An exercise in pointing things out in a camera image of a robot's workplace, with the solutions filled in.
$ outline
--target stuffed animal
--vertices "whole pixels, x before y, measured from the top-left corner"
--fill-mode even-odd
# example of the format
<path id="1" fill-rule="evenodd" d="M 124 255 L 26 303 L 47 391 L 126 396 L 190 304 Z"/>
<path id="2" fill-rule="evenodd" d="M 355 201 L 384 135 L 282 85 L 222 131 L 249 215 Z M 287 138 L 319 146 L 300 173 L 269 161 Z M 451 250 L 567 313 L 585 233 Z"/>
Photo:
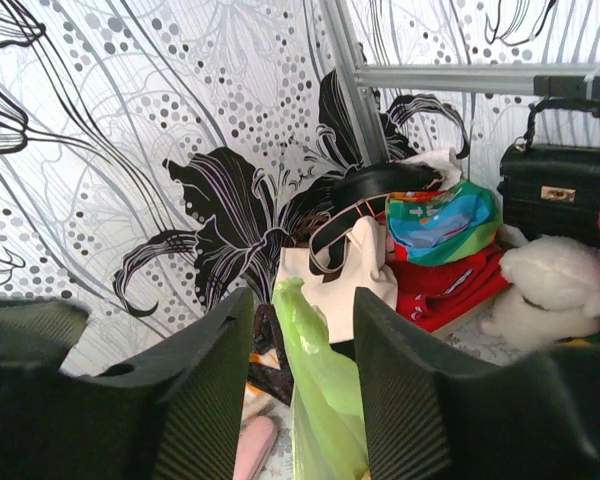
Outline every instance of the stuffed animal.
<path id="1" fill-rule="evenodd" d="M 600 331 L 600 259 L 589 247 L 542 237 L 507 251 L 500 268 L 511 287 L 481 323 L 487 335 L 529 352 Z"/>

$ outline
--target white cloth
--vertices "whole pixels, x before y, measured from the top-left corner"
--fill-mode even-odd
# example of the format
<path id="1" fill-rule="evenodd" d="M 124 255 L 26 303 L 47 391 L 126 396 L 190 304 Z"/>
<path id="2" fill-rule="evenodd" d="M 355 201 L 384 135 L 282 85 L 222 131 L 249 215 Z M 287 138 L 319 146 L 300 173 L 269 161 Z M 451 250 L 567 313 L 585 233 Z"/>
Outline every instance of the white cloth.
<path id="1" fill-rule="evenodd" d="M 309 249 L 283 248 L 276 283 L 302 278 L 302 294 L 317 307 L 329 327 L 331 343 L 353 339 L 353 298 L 356 287 L 367 287 L 391 308 L 398 301 L 398 283 L 385 263 L 387 230 L 371 217 L 360 218 L 347 234 L 349 248 L 340 277 L 322 283 L 309 269 Z"/>
<path id="2" fill-rule="evenodd" d="M 460 181 L 460 178 L 462 178 L 462 168 L 456 159 L 456 152 L 453 148 L 421 153 L 415 157 L 400 160 L 400 163 L 408 165 L 426 165 L 440 172 L 442 175 L 442 185 L 440 186 L 440 190 L 450 189 Z"/>

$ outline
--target green plastic bag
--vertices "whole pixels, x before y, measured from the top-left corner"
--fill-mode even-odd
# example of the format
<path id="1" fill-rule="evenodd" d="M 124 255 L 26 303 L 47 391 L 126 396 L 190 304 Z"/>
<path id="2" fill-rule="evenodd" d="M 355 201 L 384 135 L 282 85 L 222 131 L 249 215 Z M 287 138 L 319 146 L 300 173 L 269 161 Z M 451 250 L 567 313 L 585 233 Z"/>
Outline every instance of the green plastic bag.
<path id="1" fill-rule="evenodd" d="M 369 459 L 358 368 L 331 349 L 327 325 L 305 300 L 302 285 L 291 278 L 273 293 L 295 380 L 293 478 L 360 480 Z"/>

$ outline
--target white tote bag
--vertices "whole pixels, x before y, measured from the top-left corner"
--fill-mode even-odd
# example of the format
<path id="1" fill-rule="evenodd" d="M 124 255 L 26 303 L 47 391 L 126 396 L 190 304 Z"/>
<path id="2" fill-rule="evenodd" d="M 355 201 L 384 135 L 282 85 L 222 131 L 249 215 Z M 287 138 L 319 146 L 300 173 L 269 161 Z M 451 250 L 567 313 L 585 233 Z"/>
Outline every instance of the white tote bag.
<path id="1" fill-rule="evenodd" d="M 353 339 L 356 287 L 367 287 L 391 308 L 396 308 L 398 284 L 391 269 L 384 264 L 386 235 L 386 228 L 374 218 L 360 218 L 347 233 L 349 245 L 340 277 L 328 283 L 322 283 L 322 275 L 311 273 L 308 248 L 282 249 L 276 282 L 294 277 L 304 280 L 302 294 L 324 315 L 330 343 Z"/>

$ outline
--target floral wallpaper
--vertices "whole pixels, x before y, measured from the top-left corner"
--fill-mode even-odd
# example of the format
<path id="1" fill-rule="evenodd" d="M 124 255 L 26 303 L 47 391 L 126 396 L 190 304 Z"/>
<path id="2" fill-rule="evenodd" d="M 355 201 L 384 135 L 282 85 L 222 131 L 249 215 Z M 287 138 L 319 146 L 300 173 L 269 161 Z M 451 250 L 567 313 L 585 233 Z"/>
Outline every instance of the floral wallpaper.
<path id="1" fill-rule="evenodd" d="M 379 65 L 591 63 L 600 65 L 600 0 L 347 0 L 367 61 Z M 455 146 L 471 154 L 472 181 L 499 182 L 499 161 L 524 133 L 535 97 L 456 92 L 381 90 L 381 110 L 417 151 Z M 432 94 L 461 118 L 409 114 L 395 108 L 405 96 Z M 538 118 L 539 142 L 600 145 L 600 121 L 581 113 L 547 112 Z"/>
<path id="2" fill-rule="evenodd" d="M 360 166 L 316 0 L 0 0 L 0 297 L 92 309 L 70 373 L 237 285 L 268 302 L 286 236 Z"/>

